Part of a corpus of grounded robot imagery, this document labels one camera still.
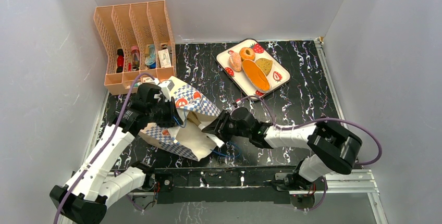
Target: checkered bag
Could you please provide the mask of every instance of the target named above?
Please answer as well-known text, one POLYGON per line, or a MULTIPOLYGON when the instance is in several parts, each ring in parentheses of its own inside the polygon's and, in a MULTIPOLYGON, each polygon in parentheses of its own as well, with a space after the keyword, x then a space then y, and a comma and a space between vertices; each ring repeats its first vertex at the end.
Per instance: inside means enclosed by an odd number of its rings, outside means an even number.
MULTIPOLYGON (((206 121, 201 120, 201 125, 207 126, 221 113, 221 110, 206 96, 178 78, 170 77, 167 84, 182 119, 186 118, 189 112, 193 112, 197 117, 200 116, 206 121)), ((196 126, 186 119, 184 121, 184 126, 168 129, 149 125, 140 131, 139 135, 152 145, 188 159, 200 160, 206 157, 217 144, 201 132, 202 126, 196 126)))

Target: pink bread roll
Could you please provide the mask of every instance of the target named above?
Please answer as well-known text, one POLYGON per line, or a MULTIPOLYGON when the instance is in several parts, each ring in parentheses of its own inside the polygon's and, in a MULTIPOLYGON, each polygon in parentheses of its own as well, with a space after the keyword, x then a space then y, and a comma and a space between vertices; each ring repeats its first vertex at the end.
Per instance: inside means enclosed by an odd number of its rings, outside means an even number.
POLYGON ((229 57, 229 64, 234 71, 241 71, 241 56, 238 53, 233 52, 229 57))

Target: red bottle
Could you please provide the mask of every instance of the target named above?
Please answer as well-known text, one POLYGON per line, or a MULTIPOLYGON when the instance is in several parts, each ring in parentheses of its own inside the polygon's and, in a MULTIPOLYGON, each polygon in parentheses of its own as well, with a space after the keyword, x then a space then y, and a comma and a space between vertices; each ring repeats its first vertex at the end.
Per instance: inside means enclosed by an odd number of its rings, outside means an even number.
POLYGON ((121 48, 117 50, 117 73, 123 72, 124 66, 124 52, 121 48))

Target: gray floor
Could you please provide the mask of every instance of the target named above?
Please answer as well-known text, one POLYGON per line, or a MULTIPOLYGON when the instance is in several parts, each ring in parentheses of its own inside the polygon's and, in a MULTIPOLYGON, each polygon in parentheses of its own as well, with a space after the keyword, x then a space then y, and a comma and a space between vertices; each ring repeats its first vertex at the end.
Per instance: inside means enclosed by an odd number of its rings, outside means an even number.
POLYGON ((123 197, 106 214, 102 223, 376 223, 367 194, 330 194, 318 209, 307 214, 289 205, 270 202, 177 203, 157 205, 141 215, 123 197))

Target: metal frame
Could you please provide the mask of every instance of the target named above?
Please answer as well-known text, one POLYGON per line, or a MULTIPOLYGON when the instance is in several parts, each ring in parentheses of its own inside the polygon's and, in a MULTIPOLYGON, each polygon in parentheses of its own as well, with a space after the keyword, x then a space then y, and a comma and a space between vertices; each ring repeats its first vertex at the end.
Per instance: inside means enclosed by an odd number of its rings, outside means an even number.
MULTIPOLYGON (((345 119, 343 112, 342 112, 341 104, 339 103, 339 99, 336 94, 336 89, 333 84, 331 74, 328 70, 327 61, 325 58, 325 53, 324 53, 324 48, 322 46, 322 42, 319 41, 319 39, 314 40, 314 42, 315 42, 316 50, 318 52, 319 59, 322 64, 322 68, 324 70, 325 77, 328 82, 328 87, 330 88, 331 96, 333 98, 333 101, 335 102, 336 109, 338 110, 339 118, 345 119)), ((367 192, 367 194, 368 194, 368 197, 370 200, 370 205, 372 207, 373 215, 376 219, 377 224, 387 224, 388 223, 387 217, 385 216, 384 209, 382 208, 382 203, 380 202, 380 199, 379 199, 379 190, 377 189, 376 181, 373 177, 373 174, 371 174, 371 176, 372 176, 375 188, 376 188, 376 192, 367 192)))
MULTIPOLYGON (((314 42, 315 42, 315 46, 316 46, 316 49, 318 52, 320 62, 322 64, 322 68, 324 70, 324 74, 325 74, 327 82, 328 82, 331 96, 332 96, 333 101, 335 103, 335 107, 338 111, 338 116, 341 119, 345 119, 342 109, 341 109, 341 106, 340 106, 340 103, 339 103, 338 96, 336 94, 335 86, 333 84, 330 72, 328 70, 328 65, 327 65, 327 61, 325 58, 324 49, 322 47, 322 43, 318 39, 314 40, 314 42)), ((104 115, 104 109, 105 109, 106 103, 107 103, 107 98, 108 98, 108 93, 105 96, 105 100, 103 102, 103 107, 100 111, 100 114, 99 114, 99 117, 97 120, 97 125, 96 125, 95 131, 94 131, 94 135, 93 135, 93 138, 90 140, 90 143, 88 145, 88 149, 86 151, 84 159, 86 159, 89 156, 90 152, 95 147, 96 139, 97 139, 98 133, 100 131, 100 127, 101 127, 101 119, 104 115)), ((113 173, 109 173, 106 180, 112 178, 113 176, 114 176, 113 173)), ((387 218, 384 213, 384 209, 382 208, 382 204, 379 199, 379 189, 378 189, 376 181, 373 177, 373 173, 370 169, 355 169, 349 175, 340 175, 337 173, 330 173, 330 174, 326 175, 326 179, 327 179, 327 185, 328 185, 327 193, 366 193, 369 197, 370 205, 371 205, 376 223, 377 224, 388 224, 387 218)), ((305 194, 305 193, 306 193, 305 191, 290 191, 290 194, 305 194)), ((316 193, 322 194, 322 193, 324 193, 324 191, 316 191, 316 193)), ((153 195, 153 192, 132 192, 132 193, 129 193, 129 195, 130 196, 149 196, 149 195, 153 195)), ((73 222, 64 216, 61 216, 59 223, 71 224, 73 222)))

